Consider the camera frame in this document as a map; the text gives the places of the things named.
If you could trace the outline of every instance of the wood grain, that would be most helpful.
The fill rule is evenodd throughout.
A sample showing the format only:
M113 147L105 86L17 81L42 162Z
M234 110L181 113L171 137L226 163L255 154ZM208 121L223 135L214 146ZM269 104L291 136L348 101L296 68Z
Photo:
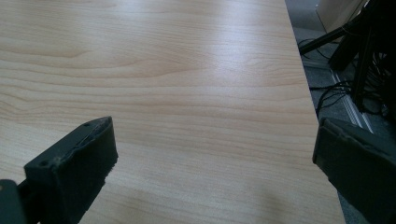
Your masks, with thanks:
M0 176L110 115L81 223L341 223L282 0L0 0Z

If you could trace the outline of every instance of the black plastic part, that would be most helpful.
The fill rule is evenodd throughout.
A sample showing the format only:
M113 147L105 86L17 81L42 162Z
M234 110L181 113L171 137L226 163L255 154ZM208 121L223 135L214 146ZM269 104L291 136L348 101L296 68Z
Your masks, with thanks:
M43 204L42 224L75 224L89 209L117 162L111 117L77 127L24 166Z
M43 216L44 208L38 193L32 191L26 180L23 180L18 185L18 192L20 194L21 205L23 207L27 223L36 224Z
M0 180L0 223L26 224L17 184L8 179Z
M396 146L350 123L322 119L313 162L370 223L396 223Z

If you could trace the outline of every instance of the gray floor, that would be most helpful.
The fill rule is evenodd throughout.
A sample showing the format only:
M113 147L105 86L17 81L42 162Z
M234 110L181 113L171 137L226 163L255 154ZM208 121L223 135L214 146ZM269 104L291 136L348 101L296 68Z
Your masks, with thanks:
M286 0L297 43L301 40L317 38L326 34L316 12L317 4L318 0ZM325 56L331 56L335 48L336 45L329 44L321 47L320 51ZM308 58L302 57L302 60L310 87L329 86L336 82L336 80L334 80L334 74L332 74L330 68L327 67L327 59L323 58L316 51L312 51L306 54L306 56ZM354 68L350 65L345 71L339 71L337 73L340 78L352 79L354 71ZM321 92L311 91L311 95L314 105L317 106ZM346 101L345 99L340 100L337 104L323 109L320 111L318 118L332 117L351 122L353 118L350 113L348 114ZM396 134L396 128L393 124L388 123L380 116L363 116L367 118L368 122L368 126L363 128L370 129L374 134L395 142L392 138L392 136ZM348 204L341 195L339 196L346 224L368 223L353 206Z

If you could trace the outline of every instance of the wooden surface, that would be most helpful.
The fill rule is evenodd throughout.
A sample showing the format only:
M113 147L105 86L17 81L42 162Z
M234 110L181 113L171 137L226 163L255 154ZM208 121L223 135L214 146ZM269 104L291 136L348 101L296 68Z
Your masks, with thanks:
M342 223L283 0L0 0L0 176L110 115L81 223Z

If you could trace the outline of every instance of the bolt hole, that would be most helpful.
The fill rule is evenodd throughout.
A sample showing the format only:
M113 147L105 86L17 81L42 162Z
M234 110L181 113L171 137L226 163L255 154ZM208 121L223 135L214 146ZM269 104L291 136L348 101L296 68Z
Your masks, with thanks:
M39 166L46 166L46 165L48 165L49 164L49 162L48 161L42 161L42 162L40 162L40 164L38 164Z

